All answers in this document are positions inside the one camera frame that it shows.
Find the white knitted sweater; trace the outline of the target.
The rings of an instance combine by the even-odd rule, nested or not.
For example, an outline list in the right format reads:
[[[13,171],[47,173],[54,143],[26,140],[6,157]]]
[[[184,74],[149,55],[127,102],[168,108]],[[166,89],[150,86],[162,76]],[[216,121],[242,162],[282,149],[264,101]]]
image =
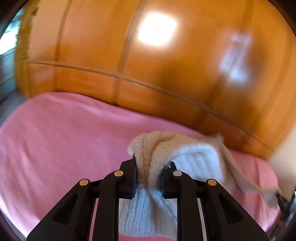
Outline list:
[[[271,166],[258,157],[227,149],[220,136],[143,133],[132,140],[128,153],[136,158],[138,186],[132,200],[119,202],[122,235],[177,236],[177,202],[164,199],[160,191],[160,174],[170,163],[195,180],[217,180],[263,230],[269,230],[277,218],[279,186]]]

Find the orange wooden wardrobe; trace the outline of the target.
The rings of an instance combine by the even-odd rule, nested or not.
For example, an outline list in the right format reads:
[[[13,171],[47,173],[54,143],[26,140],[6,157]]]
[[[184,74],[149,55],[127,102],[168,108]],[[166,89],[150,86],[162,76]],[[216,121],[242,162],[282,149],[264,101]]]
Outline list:
[[[16,82],[220,133],[270,157],[295,124],[295,35],[269,1],[29,1]]]

